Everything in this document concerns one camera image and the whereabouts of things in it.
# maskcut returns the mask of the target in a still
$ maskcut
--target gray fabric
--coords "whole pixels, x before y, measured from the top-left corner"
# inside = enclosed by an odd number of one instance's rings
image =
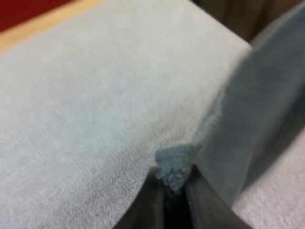
[[[156,155],[160,178],[173,191],[183,185],[195,163],[232,204],[247,182],[249,168],[262,169],[252,163],[261,155],[280,155],[305,125],[305,52],[300,49],[305,42],[305,3],[284,18],[265,32],[221,90],[203,120],[214,126],[202,136],[202,148],[188,152],[189,146],[172,147]]]
[[[186,0],[110,0],[2,53],[0,228],[111,228],[249,49]]]

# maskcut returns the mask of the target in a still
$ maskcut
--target light blue fleece fabric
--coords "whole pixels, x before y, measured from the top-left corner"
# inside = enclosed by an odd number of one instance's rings
[[[253,173],[265,169],[260,164],[253,168],[257,159],[268,155],[275,159],[304,125],[304,84],[302,3],[258,37],[252,53],[215,99],[194,143],[156,153],[159,178],[173,192],[179,192],[191,164],[196,164],[231,205],[251,182],[248,179],[255,178]]]

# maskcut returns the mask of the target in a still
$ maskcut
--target dark gap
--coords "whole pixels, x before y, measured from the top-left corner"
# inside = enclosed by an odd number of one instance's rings
[[[187,201],[185,188],[175,199],[168,196],[164,201],[164,228],[165,229],[193,229],[192,216]]]

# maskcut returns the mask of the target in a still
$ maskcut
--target wooden edge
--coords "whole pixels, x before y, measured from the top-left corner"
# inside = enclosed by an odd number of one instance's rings
[[[67,20],[69,17],[84,13],[100,2],[101,0],[76,0],[5,30],[0,33],[0,52],[30,36]]]

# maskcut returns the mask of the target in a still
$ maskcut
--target red surface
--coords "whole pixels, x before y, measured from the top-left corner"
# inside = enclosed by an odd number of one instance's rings
[[[72,0],[0,0],[0,31]]]

